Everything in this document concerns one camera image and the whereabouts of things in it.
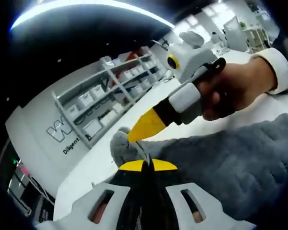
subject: hand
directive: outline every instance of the hand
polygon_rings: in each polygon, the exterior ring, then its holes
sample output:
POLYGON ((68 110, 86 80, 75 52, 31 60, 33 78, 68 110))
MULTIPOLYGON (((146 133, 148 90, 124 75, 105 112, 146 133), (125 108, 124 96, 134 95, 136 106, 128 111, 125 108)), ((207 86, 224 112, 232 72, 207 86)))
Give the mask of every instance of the hand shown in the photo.
POLYGON ((243 65, 227 64, 220 74, 197 84, 203 117, 210 121, 246 108, 260 94, 276 87, 274 71, 260 57, 243 65))

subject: ceiling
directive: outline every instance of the ceiling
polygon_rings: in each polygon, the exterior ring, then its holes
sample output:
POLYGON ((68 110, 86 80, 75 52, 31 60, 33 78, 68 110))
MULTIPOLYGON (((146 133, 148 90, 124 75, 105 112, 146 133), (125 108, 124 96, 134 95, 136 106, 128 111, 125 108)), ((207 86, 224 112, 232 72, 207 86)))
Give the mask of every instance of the ceiling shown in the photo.
MULTIPOLYGON (((37 0, 0 2, 0 137, 3 142, 7 138, 4 123, 16 106, 24 107, 60 78, 103 56, 115 57, 141 46, 151 46, 152 39, 159 40, 170 31, 168 26, 136 12, 110 6, 76 5, 42 13, 9 32, 13 22, 28 7, 37 4, 37 0)), ((215 1, 123 2, 175 24, 215 1)))

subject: logo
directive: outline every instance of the logo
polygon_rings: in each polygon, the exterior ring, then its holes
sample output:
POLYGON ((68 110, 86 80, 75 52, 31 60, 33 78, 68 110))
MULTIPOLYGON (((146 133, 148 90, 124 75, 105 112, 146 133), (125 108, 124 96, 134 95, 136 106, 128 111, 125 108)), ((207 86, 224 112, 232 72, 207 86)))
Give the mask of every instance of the logo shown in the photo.
POLYGON ((61 143, 65 136, 72 132, 72 128, 66 123, 61 116, 60 120, 56 120, 53 126, 49 127, 46 132, 52 136, 57 142, 61 143))

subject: sleeve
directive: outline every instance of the sleeve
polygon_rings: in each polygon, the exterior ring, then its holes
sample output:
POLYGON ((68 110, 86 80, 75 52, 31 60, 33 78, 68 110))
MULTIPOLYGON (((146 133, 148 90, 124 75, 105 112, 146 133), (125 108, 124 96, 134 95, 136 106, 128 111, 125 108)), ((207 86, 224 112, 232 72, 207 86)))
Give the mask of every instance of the sleeve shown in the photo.
POLYGON ((271 90, 269 94, 278 94, 288 89, 288 61, 284 55, 275 48, 265 49, 252 56, 261 57, 270 64, 277 78, 277 88, 271 90))

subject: fluorescent light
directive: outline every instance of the fluorescent light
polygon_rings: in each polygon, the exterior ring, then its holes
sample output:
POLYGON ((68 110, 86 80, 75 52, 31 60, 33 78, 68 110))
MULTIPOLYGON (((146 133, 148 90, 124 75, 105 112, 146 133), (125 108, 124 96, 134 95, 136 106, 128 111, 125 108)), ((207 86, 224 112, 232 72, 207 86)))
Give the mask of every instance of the fluorescent light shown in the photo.
POLYGON ((18 26, 19 24, 41 14, 47 11, 50 11, 52 9, 55 8, 60 8, 60 7, 64 7, 64 6, 71 6, 71 5, 106 5, 106 6, 113 6, 113 7, 117 7, 117 8, 122 8, 122 9, 126 9, 126 10, 130 10, 133 12, 138 12, 140 14, 146 15, 148 17, 151 17, 171 28, 174 28, 175 26, 164 20, 163 18, 160 18, 159 16, 148 12, 146 10, 143 10, 139 7, 136 6, 132 6, 129 5, 127 3, 124 2, 119 2, 119 1, 114 1, 114 0, 55 0, 55 1, 51 1, 51 2, 47 2, 47 3, 43 3, 43 4, 39 4, 37 6, 32 7, 31 9, 29 9, 28 11, 24 12, 22 15, 19 16, 19 18, 17 18, 17 20, 14 22, 14 24, 12 25, 11 29, 15 28, 16 26, 18 26))

